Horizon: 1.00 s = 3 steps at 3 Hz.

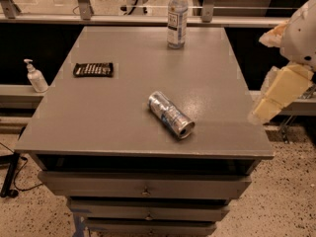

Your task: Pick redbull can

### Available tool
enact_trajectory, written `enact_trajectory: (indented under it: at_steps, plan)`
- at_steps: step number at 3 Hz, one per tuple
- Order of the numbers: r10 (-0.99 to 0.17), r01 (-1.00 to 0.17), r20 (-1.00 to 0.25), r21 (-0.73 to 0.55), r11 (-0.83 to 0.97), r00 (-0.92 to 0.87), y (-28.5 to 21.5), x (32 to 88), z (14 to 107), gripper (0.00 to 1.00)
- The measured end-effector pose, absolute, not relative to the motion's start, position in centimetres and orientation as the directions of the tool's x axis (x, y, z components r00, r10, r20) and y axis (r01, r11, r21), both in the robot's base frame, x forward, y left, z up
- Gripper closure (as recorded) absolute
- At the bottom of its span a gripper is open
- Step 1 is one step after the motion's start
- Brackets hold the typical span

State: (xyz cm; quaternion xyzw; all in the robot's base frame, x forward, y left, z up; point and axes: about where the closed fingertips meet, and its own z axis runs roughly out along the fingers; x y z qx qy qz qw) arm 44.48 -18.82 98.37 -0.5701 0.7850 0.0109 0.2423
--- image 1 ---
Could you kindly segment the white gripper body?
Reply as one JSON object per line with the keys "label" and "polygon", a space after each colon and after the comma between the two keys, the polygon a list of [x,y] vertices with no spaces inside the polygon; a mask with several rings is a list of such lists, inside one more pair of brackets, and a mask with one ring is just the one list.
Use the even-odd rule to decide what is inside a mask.
{"label": "white gripper body", "polygon": [[316,69],[316,0],[308,0],[291,16],[281,38],[280,54]]}

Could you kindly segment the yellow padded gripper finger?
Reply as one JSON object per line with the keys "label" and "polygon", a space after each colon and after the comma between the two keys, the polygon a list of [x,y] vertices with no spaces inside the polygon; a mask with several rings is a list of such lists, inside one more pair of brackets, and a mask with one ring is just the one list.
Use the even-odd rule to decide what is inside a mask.
{"label": "yellow padded gripper finger", "polygon": [[288,21],[278,24],[273,29],[261,35],[259,42],[267,47],[280,47],[282,35],[286,29],[287,24]]}
{"label": "yellow padded gripper finger", "polygon": [[283,68],[273,66],[266,75],[260,95],[249,113],[251,122],[269,122],[312,86],[310,66],[291,62]]}

